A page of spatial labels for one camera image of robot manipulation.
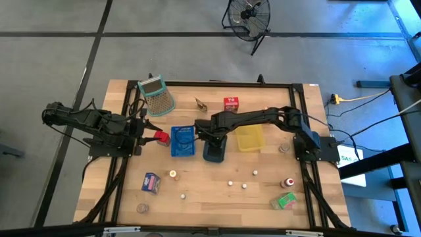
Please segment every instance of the red box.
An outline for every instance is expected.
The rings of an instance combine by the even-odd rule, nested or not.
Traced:
[[[224,111],[231,111],[236,113],[238,111],[239,101],[238,97],[225,97],[224,98]]]
[[[169,146],[171,143],[171,138],[170,136],[162,131],[156,131],[155,135],[153,136],[154,138],[160,138],[159,140],[157,140],[157,143],[159,145],[163,145],[163,146]]]

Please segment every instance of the fan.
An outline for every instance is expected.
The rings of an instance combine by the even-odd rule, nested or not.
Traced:
[[[224,25],[227,13],[230,26]],[[270,32],[269,21],[269,0],[229,0],[221,23],[224,29],[231,28],[238,38],[255,41],[251,52],[253,56],[264,37]]]

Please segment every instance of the wooden table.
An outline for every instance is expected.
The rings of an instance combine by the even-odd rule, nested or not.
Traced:
[[[127,83],[127,80],[109,82],[104,109],[121,112]],[[155,126],[168,133],[172,126],[192,125],[198,118],[210,119],[212,114],[222,110],[223,97],[238,96],[239,113],[290,105],[289,92],[283,88],[169,86],[168,89],[176,100],[176,108],[162,117],[149,117]],[[318,85],[305,84],[304,91],[308,113],[325,122]],[[194,97],[207,104],[207,113],[197,109]],[[328,128],[314,120],[310,120],[310,127],[321,136],[329,136]],[[155,142],[147,144],[141,156],[129,159],[118,224],[309,228],[303,181],[294,156],[293,134],[271,124],[263,124],[262,128],[266,146],[254,152],[240,152],[235,133],[229,133],[225,161],[222,163],[210,163],[203,159],[204,142],[200,140],[195,143],[196,154],[193,157],[171,157],[170,147]],[[153,134],[148,130],[144,137]],[[287,153],[278,151],[282,143],[291,146]],[[75,221],[85,217],[103,194],[109,165],[110,158],[104,157],[87,168]],[[319,162],[318,169],[326,201],[341,220],[350,225],[337,169],[327,162]],[[169,177],[171,170],[178,171],[179,181]],[[258,175],[253,176],[253,170],[257,170]],[[146,172],[154,172],[161,177],[161,188],[156,196],[141,191]],[[279,183],[285,178],[293,178],[295,185],[288,189],[281,188]],[[231,187],[227,185],[229,180],[234,182]],[[247,184],[245,190],[241,188],[243,183]],[[269,201],[285,192],[293,192],[298,203],[292,210],[273,210]],[[180,199],[181,194],[185,194],[186,198]],[[316,223],[320,226],[317,201],[314,197],[312,200]],[[111,218],[113,203],[111,197],[106,220]],[[149,206],[146,214],[136,212],[140,203]]]

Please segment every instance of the gray floor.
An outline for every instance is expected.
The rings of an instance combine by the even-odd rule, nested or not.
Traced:
[[[409,0],[393,2],[410,33],[421,29]],[[0,31],[96,32],[105,3],[0,1]],[[105,31],[221,32],[225,6],[222,0],[118,0]],[[400,32],[384,2],[273,0],[271,10],[272,32]],[[92,43],[93,38],[0,38],[0,142],[26,152],[23,159],[6,156],[0,161],[0,229],[31,225],[61,137],[41,124],[41,111],[53,101],[72,104]],[[166,80],[234,82],[254,82],[261,73],[268,82],[320,84],[325,100],[331,93],[352,98],[382,91],[356,89],[357,80],[387,80],[416,64],[402,38],[267,38],[254,57],[248,55],[251,48],[251,43],[237,38],[103,38],[82,105],[92,97],[102,104],[110,79],[143,79],[149,72]],[[330,112],[339,114],[358,104],[331,106]],[[330,122],[355,132],[396,112],[388,94]],[[374,149],[407,142],[399,119],[374,127],[355,141]],[[72,222],[86,158],[87,149],[71,142],[46,224]],[[409,200],[405,192],[401,195]],[[358,229],[389,233],[388,226],[396,224],[388,216],[393,212],[389,202],[348,197],[347,205]],[[413,216],[409,224],[409,234],[419,235]]]

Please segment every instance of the blue plastic container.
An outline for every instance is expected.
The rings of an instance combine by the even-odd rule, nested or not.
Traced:
[[[171,156],[187,157],[195,155],[195,129],[193,126],[171,128]]]

